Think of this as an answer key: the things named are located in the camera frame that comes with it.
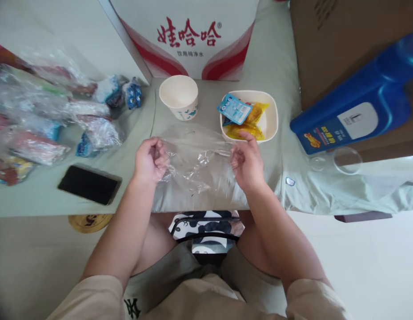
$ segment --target blue plastic jug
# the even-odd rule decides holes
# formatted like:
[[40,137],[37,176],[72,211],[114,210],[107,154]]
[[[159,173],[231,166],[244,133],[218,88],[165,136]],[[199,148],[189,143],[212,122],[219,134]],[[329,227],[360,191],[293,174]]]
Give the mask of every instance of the blue plastic jug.
[[291,121],[307,154],[381,135],[404,124],[411,106],[404,91],[413,78],[413,33],[378,55]]

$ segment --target black phone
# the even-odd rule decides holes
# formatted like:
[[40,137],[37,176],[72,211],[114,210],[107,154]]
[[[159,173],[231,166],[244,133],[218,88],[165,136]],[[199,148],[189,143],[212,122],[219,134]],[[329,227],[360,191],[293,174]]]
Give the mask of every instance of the black phone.
[[121,181],[89,171],[77,166],[70,166],[58,189],[76,196],[109,205],[119,190]]

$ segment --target hand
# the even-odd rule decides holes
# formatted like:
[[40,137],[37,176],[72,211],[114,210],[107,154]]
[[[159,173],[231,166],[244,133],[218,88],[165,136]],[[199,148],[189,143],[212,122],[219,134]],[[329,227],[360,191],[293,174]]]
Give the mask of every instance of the hand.
[[134,179],[156,185],[169,166],[169,156],[159,138],[144,140],[135,155]]
[[246,193],[265,184],[264,164],[257,140],[248,132],[240,132],[246,141],[237,142],[232,148],[231,165],[237,184]]

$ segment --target floor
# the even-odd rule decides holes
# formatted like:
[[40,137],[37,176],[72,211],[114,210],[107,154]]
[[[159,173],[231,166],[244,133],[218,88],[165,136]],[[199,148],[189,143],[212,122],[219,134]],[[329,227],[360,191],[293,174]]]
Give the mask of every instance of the floor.
[[[290,215],[354,319],[413,319],[413,211],[351,224]],[[4,319],[45,319],[77,283],[100,236],[73,231],[65,216],[0,219]]]

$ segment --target beige shorts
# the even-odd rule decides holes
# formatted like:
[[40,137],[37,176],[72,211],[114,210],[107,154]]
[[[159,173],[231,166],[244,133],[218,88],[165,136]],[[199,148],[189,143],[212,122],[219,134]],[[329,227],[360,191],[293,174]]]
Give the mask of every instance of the beige shorts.
[[177,245],[146,271],[129,279],[124,293],[127,319],[138,319],[162,302],[183,281],[219,275],[248,304],[266,313],[285,314],[286,299],[282,282],[248,262],[233,246],[220,268],[200,265],[192,254],[192,242]]

